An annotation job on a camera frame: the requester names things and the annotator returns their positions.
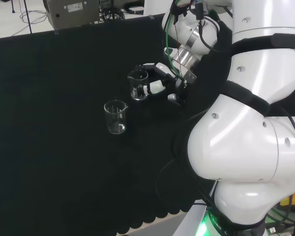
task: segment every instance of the floor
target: floor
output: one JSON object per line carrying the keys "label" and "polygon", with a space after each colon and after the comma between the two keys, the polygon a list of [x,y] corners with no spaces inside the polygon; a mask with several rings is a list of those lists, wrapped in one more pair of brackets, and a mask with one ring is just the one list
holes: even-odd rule
{"label": "floor", "polygon": [[[3,2],[0,0],[0,38],[30,33],[28,24],[24,23],[20,18],[22,12],[25,12],[24,0],[13,1],[15,13],[12,13],[11,1]],[[38,10],[45,12],[42,0],[27,0],[26,3],[28,11]],[[30,22],[34,23],[32,24],[33,33],[53,30],[44,14],[31,12],[29,17]],[[125,14],[125,17],[130,19],[141,16]]]}

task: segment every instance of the metal part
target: metal part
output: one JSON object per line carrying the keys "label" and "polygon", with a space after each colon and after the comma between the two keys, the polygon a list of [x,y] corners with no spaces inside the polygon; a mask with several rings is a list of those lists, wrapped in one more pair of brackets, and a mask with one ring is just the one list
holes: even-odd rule
{"label": "metal part", "polygon": [[183,78],[187,81],[188,84],[193,84],[197,79],[196,75],[189,70]]}
{"label": "metal part", "polygon": [[98,1],[43,0],[54,29],[82,26],[99,20]]}
{"label": "metal part", "polygon": [[196,27],[195,30],[192,32],[191,36],[189,37],[186,43],[186,47],[191,49],[198,37],[200,37],[200,33],[198,31],[198,27]]}
{"label": "metal part", "polygon": [[192,70],[200,62],[200,60],[196,56],[194,56],[191,52],[181,46],[172,59],[174,59],[176,62],[178,62],[188,70]]}

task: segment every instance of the screw hole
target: screw hole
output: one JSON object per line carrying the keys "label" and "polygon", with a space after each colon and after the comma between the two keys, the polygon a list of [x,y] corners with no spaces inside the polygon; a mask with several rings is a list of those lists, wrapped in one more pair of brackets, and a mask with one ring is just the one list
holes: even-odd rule
{"label": "screw hole", "polygon": [[219,119],[219,118],[220,118],[219,115],[216,114],[216,113],[213,113],[213,114],[212,114],[212,117],[213,117],[214,119]]}
{"label": "screw hole", "polygon": [[289,148],[291,146],[291,141],[289,138],[285,138],[285,145]]}

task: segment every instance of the black tablecloth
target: black tablecloth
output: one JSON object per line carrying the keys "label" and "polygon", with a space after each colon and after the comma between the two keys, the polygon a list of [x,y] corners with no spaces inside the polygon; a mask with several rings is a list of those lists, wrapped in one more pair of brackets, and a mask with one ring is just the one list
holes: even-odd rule
{"label": "black tablecloth", "polygon": [[[160,178],[161,199],[155,180],[185,115],[217,98],[230,55],[203,57],[185,108],[133,102],[126,75],[164,62],[161,19],[0,39],[0,236],[112,236],[188,211],[199,198],[177,164]],[[230,44],[221,28],[216,47]],[[103,112],[115,97],[130,107],[128,129],[117,136]]]}

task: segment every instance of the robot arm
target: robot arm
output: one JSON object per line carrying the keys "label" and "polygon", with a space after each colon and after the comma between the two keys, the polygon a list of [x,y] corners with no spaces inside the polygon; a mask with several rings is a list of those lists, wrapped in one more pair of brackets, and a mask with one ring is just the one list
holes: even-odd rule
{"label": "robot arm", "polygon": [[[233,43],[295,35],[295,0],[232,0],[232,7]],[[268,104],[282,100],[295,89],[295,49],[238,53],[228,81]],[[199,176],[219,180],[215,204],[233,223],[257,224],[295,193],[295,130],[289,119],[264,117],[229,96],[221,94],[194,127],[188,156]]]}

